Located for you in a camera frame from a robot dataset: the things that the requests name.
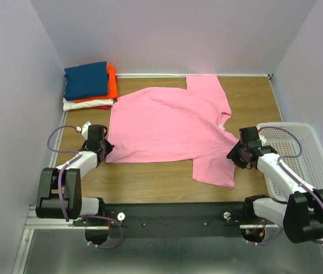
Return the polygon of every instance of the cable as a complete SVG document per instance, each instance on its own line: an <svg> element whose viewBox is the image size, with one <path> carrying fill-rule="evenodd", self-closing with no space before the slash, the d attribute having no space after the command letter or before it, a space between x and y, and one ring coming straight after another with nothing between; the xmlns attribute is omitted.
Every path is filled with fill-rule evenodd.
<svg viewBox="0 0 323 274"><path fill-rule="evenodd" d="M260 226L260 222L263 220L264 220L264 218L260 218L259 223L255 227L253 227L251 232L255 231L257 229L257 227Z"/></svg>
<svg viewBox="0 0 323 274"><path fill-rule="evenodd" d="M220 221L226 221L224 217L221 217L221 213L224 213L225 211L226 211L226 210L225 210L225 209L223 209L223 210L221 210L221 211L219 212L219 214L218 214L218 215L216 215L216 216L212 217L212 218L211 218L211 219L206 223L206 226L208 227L208 226L212 223L212 221L214 221L216 218L219 218L219 220L220 220Z"/></svg>
<svg viewBox="0 0 323 274"><path fill-rule="evenodd" d="M267 222L265 221L265 219L263 219L263 222L264 222L263 232L265 232L265 227L267 226Z"/></svg>
<svg viewBox="0 0 323 274"><path fill-rule="evenodd" d="M56 150L56 149L54 149L54 148L52 148L52 147L50 146L50 140L51 140L51 138L54 136L54 134L55 134L58 130L61 130L62 128L65 128L65 127L71 127L71 128L73 128L73 129L75 129L75 130L76 130L76 127L75 127L75 126L71 126L71 125L68 125L68 124L66 124L65 126L61 126L61 127L56 128L56 129L55 129L55 130L50 134L49 138L47 139L47 148L48 148L50 151L52 151L52 152L58 152L58 153L65 153L65 152L78 153L78 151L77 151L77 150Z"/></svg>
<svg viewBox="0 0 323 274"><path fill-rule="evenodd" d="M60 170L60 172L59 172L59 176L58 176L58 192L59 192L59 200L60 200L61 210L62 210L62 212L63 212L63 215L64 215L64 219L65 219L65 221L66 221L66 222L68 222L68 221L69 221L69 216L68 216L68 213L66 212L65 201L64 201L63 194L62 194L62 178L63 178L63 173L64 173L65 169L66 169L69 165L71 165L71 164L75 163L77 160L79 160L79 159L82 157L82 154L81 154L79 151L77 151L77 150L55 150L55 149L53 149L52 147L50 147L50 140L51 140L51 138L54 136L54 134L55 134L58 130L60 130L61 128L65 128L65 127L71 127L71 128L73 128L73 129L77 130L77 127L75 127L75 126L70 126L70 125L65 125L65 126L61 126L61 127L56 128L56 129L55 129L55 130L50 134L49 138L47 139L47 148L48 148L50 151L52 151L52 152L57 152L57 153L65 153L65 152L72 152L72 153L76 153L76 156L75 156L74 158L72 158L70 161L68 161L68 162L66 162L66 163L64 164L64 166L61 168L61 170ZM116 220L114 220L114 219L112 219L112 218L103 217L103 216L86 215L86 216L84 216L84 217L85 217L86 219L100 219L100 220L107 220L107 221L114 222L114 223L115 223L115 224L120 228L120 231L121 231L121 234L120 234L120 238L119 238L119 240L118 240L115 244L113 244L113 245L111 245L111 246L109 246L109 247L102 247L101 245L93 244L92 242L89 242L89 243L88 243L89 245L92 245L92 246L94 246L94 247L96 247L96 248L100 248L100 249L111 249L111 248L115 248L115 247L117 247L117 246L121 243L121 241L123 240L123 234L124 234L124 232L123 232L123 229L122 229L121 225L118 223L118 221L116 221Z"/></svg>
<svg viewBox="0 0 323 274"><path fill-rule="evenodd" d="M275 240L277 240L278 237L281 236L282 232L283 232L283 228L281 228L281 230L277 233L276 236L270 238L268 241L264 241L262 243L257 243L257 242L254 242L254 241L248 241L247 240L247 244L254 244L254 245L266 245L266 244L270 244L270 243L274 242Z"/></svg>
<svg viewBox="0 0 323 274"><path fill-rule="evenodd" d="M208 221L205 221L205 226L208 227L212 221L214 221L216 218L219 218L218 215L209 215L209 216L203 216L201 221L204 221L205 218L210 218ZM129 219L136 219L140 221L142 224L160 224L163 226L171 226L179 223L184 223L185 221L196 221L195 216L191 216L188 218L180 217L180 216L168 216L168 217L163 217L163 216L157 216L157 217L137 217L137 216L130 216L128 215Z"/></svg>
<svg viewBox="0 0 323 274"><path fill-rule="evenodd" d="M301 156L302 154L302 145L301 142L299 141L299 139L291 132L289 132L288 130L285 130L284 128L280 128L280 127L273 127L273 126L266 126L266 127L261 127L259 129L259 131L265 129L265 128L273 128L276 130L281 130L286 132L288 135L290 135L298 144L299 148L300 148L300 152L297 155L282 155L278 158L277 162L278 165L283 169L284 172L287 173L288 176L290 176L300 187L302 187L307 193L309 193L311 196L313 196L314 200L319 204L319 206L321 207L322 211L323 211L323 203L322 201L319 199L319 197L313 192L311 191L306 185L305 183L302 183L300 180L298 180L287 168L285 168L285 166L283 165L283 162L281 161L282 158L298 158ZM323 244L323 240L315 240L313 241L314 243L317 244Z"/></svg>
<svg viewBox="0 0 323 274"><path fill-rule="evenodd" d="M111 218L108 218L108 217L94 216L94 215L86 215L86 216L84 216L84 218L86 218L86 219L99 219L99 220L113 221L113 222L118 226L118 228L120 229L120 232L121 232L121 234L120 234L120 238L119 238L119 239L118 239L118 241L117 241L115 244L113 244L113 245L110 245L110 246L108 246L108 247L104 247L104 246L102 246L102 245L94 244L94 243L92 243L91 241L90 241L90 242L88 242L88 244L89 244L89 245L91 245L91 246L93 246L93 247L95 247L95 248L99 248L99 249L112 249L112 248L117 247L117 246L122 242L124 232L123 232L123 229L122 229L122 227L121 227L121 225L120 225L120 223L119 223L118 221L116 221L116 220L114 220L114 219L111 219Z"/></svg>
<svg viewBox="0 0 323 274"><path fill-rule="evenodd" d="M73 164L75 161L77 161L78 159L80 159L82 157L82 155L80 153L77 153L77 155L72 158L69 162L66 162L66 164L64 164L64 166L61 168L60 172L59 172L59 176L58 176L58 192L59 192L59 200L60 200L60 205L61 205L61 210L63 212L65 221L68 222L69 221L69 217L68 217L68 213L66 212L66 207L65 207L65 202L64 202L64 197L61 191L61 182L62 182L62 178L63 178L63 173L64 170L71 164Z"/></svg>

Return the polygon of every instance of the plastic basket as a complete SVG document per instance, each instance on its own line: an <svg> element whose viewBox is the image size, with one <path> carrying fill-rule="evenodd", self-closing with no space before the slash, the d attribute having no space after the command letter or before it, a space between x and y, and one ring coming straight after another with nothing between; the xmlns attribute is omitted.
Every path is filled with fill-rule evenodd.
<svg viewBox="0 0 323 274"><path fill-rule="evenodd" d="M316 189L323 189L323 150L315 130L305 123L261 123L257 128L274 126L284 128L293 133L301 142L302 155L298 158L285 158L283 161L298 176ZM300 148L296 141L287 133L266 128L259 132L266 140L266 145L272 146L280 155L296 155ZM268 193L271 198L286 201L279 189L265 176Z"/></svg>

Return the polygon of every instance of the wooden surface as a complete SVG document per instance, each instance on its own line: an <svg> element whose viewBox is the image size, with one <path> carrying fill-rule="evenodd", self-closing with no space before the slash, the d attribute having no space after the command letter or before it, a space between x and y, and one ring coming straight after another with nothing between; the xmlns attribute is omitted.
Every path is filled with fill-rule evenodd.
<svg viewBox="0 0 323 274"><path fill-rule="evenodd" d="M223 77L232 117L226 130L239 138L239 129L261 122L280 121L280 114L267 78ZM119 79L119 95L126 95L145 87L187 88L185 78ZM66 124L81 126L88 120L93 124L109 125L109 110L72 110ZM84 139L74 130L65 129L61 150L77 150ZM59 154L56 164L74 155ZM192 161L147 164L105 164L90 171L82 180L82 195L102 197L106 203L158 202L217 202L242 201L247 196L268 194L264 177L257 170L235 169L235 188L195 182Z"/></svg>

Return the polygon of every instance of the screw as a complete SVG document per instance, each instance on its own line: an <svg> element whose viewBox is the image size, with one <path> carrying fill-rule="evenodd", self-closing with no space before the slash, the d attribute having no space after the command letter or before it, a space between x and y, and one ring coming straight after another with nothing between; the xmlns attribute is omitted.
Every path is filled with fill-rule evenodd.
<svg viewBox="0 0 323 274"><path fill-rule="evenodd" d="M224 219L225 219L226 221L230 220L230 219L231 219L231 213L230 213L230 212L228 212L228 211L226 211L226 212L224 213Z"/></svg>

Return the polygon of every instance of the pink t-shirt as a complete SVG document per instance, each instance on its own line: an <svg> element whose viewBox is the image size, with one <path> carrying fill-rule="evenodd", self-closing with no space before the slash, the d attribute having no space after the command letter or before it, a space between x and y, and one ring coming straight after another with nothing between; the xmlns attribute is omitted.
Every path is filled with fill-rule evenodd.
<svg viewBox="0 0 323 274"><path fill-rule="evenodd" d="M224 130L231 109L215 75L187 76L187 89L149 87L121 96L111 112L107 163L193 159L193 179L234 187L226 155L237 139Z"/></svg>

